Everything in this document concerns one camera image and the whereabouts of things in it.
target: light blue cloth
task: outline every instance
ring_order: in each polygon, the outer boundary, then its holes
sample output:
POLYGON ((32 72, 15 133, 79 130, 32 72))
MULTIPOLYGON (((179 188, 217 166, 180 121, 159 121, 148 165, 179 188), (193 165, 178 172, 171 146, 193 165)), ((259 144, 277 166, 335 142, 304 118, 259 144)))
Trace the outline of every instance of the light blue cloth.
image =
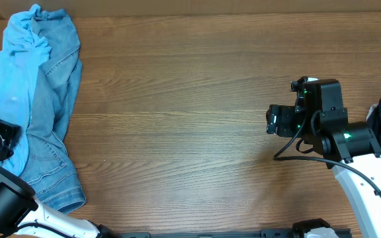
POLYGON ((0 52, 0 119, 22 126, 22 146, 3 167, 22 171, 39 200, 66 214, 86 203, 63 143, 81 80, 79 47, 64 10, 33 5, 10 18, 0 52))
POLYGON ((30 24, 38 13, 40 7, 33 5, 30 11, 11 16, 0 51, 0 119, 22 128, 14 155, 2 166, 17 176, 23 172, 28 158, 26 128, 30 123, 38 66, 49 59, 51 50, 48 41, 32 31, 30 24))

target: black cable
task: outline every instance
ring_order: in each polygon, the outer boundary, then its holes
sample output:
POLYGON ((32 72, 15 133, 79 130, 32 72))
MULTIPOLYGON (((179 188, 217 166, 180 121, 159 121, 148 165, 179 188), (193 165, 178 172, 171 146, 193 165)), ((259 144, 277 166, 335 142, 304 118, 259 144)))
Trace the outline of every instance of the black cable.
POLYGON ((360 171, 352 168, 351 166, 348 166, 344 163, 336 162, 336 161, 331 161, 329 159, 321 159, 317 157, 307 157, 307 156, 288 156, 288 157, 280 157, 280 158, 274 158, 276 161, 289 161, 289 160, 306 160, 306 161, 319 161, 319 162, 324 162, 330 165, 337 165, 342 168, 348 169, 355 173, 356 175, 360 176, 363 178, 371 187, 373 187, 375 191, 375 195, 378 195, 381 198, 381 190, 375 185, 367 176, 362 174, 360 171))
POLYGON ((321 112, 321 110, 317 110, 315 111, 312 116, 311 116, 311 131, 312 131, 312 134, 314 136, 317 136, 317 132, 316 132, 316 129, 314 128, 314 120, 316 120, 316 116, 317 114, 319 114, 321 112))
POLYGON ((301 131, 302 131, 302 128, 304 128, 305 126, 305 122, 307 121, 307 118, 305 117, 304 120, 302 121, 302 124, 301 124, 301 127, 299 128, 299 130, 296 132, 295 136, 290 139, 290 141, 282 148, 280 149, 275 155, 274 155, 274 158, 278 157, 281 153, 283 153, 283 151, 285 151, 286 149, 289 148, 290 145, 292 145, 292 143, 294 143, 295 139, 299 136, 299 134, 301 134, 301 131))
MULTIPOLYGON (((23 224, 23 225, 21 225, 21 226, 19 226, 19 227, 17 228, 17 230, 15 231, 15 233, 18 232, 18 231, 20 231, 20 230, 23 229, 23 228, 26 228, 26 227, 40 227, 40 228, 43 228, 43 229, 47 229, 48 231, 52 231, 52 232, 54 232, 55 234, 59 235, 60 237, 64 237, 64 238, 73 238, 73 237, 71 237, 71 236, 68 236, 68 235, 66 235, 66 234, 64 234, 64 233, 62 233, 62 232, 60 232, 60 231, 57 231, 56 229, 54 229, 54 228, 52 228, 52 227, 49 227, 49 226, 47 226, 47 225, 40 224, 40 223, 37 223, 37 222, 31 222, 31 223, 23 224)), ((0 236, 0 238, 6 238, 6 237, 8 237, 8 236, 10 236, 10 235, 2 235, 2 236, 0 236)))
POLYGON ((314 148, 307 149, 307 150, 305 150, 305 151, 300 151, 300 146, 301 146, 301 143, 302 143, 303 141, 304 141, 304 139, 300 139, 300 140, 298 141, 298 143, 296 143, 296 150, 297 150, 298 152, 301 152, 301 153, 304 153, 304 154, 313 152, 313 151, 314 151, 314 148))

